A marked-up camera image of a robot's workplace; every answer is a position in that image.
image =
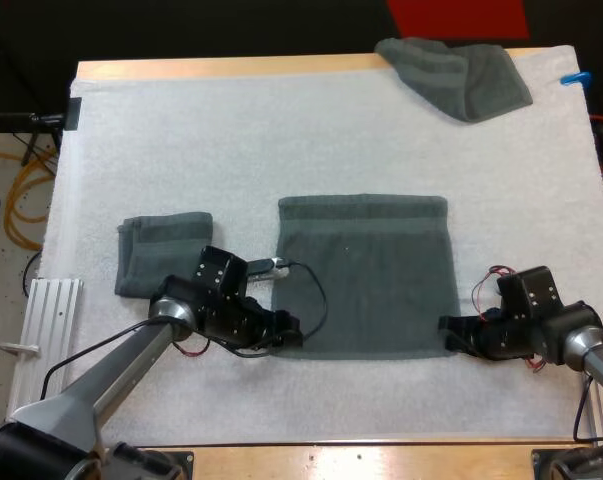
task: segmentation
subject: red object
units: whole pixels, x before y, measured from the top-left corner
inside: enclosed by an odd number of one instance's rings
[[[203,347],[203,350],[201,350],[199,352],[188,352],[185,348],[183,348],[181,345],[179,345],[176,342],[174,342],[172,345],[174,345],[174,347],[177,350],[179,350],[179,352],[181,352],[186,357],[196,358],[196,357],[203,355],[205,352],[208,351],[208,348],[210,348],[210,340],[208,340],[208,343],[205,344],[205,347]]]
[[[522,0],[387,0],[403,37],[530,38]]]

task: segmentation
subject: gray towel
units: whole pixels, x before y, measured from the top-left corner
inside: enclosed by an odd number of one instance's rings
[[[441,197],[345,195],[279,201],[277,255],[308,264],[329,302],[324,328],[302,349],[313,359],[404,359],[447,355],[440,315],[459,312],[447,202]],[[273,308],[304,332],[322,313],[301,268],[274,284]]]
[[[212,215],[193,212],[128,218],[118,231],[114,293],[150,298],[168,275],[192,276],[201,249],[212,241]]]
[[[481,122],[532,104],[510,55],[498,45],[448,48],[422,38],[389,38],[375,52],[403,83],[457,120]]]

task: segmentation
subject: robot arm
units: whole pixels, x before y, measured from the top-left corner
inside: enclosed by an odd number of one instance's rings
[[[563,305],[547,267],[503,276],[497,284],[500,309],[485,312],[483,319],[439,320],[448,350],[492,361],[539,355],[584,372],[603,387],[603,325],[592,307]],[[603,446],[561,454],[550,475],[552,480],[603,479]]]
[[[165,349],[193,332],[230,351],[300,346],[299,320],[245,296],[250,276],[280,267],[206,247],[192,280],[166,278],[137,333],[59,395],[20,408],[0,426],[0,479],[181,478],[178,466],[125,444],[106,457],[100,429]]]

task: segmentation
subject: wooden board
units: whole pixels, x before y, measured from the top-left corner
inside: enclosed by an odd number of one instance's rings
[[[511,56],[539,51],[513,48]],[[181,58],[80,62],[81,80],[151,80],[167,78],[227,77],[290,73],[326,73],[387,68],[376,53],[300,55],[284,57]]]
[[[304,445],[194,447],[192,452],[196,480],[533,480],[533,449],[574,446],[561,443]]]
[[[511,49],[510,55],[539,49]],[[150,80],[239,75],[342,72],[386,68],[376,54],[188,58],[81,62],[77,79]],[[296,446],[192,448],[195,478],[225,479],[446,479],[532,480],[535,448],[576,445],[562,439],[454,439]]]

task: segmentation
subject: blue clip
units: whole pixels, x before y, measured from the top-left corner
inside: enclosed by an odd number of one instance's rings
[[[577,82],[583,85],[584,90],[587,90],[592,83],[592,74],[590,72],[579,72],[561,77],[561,85],[570,85]]]

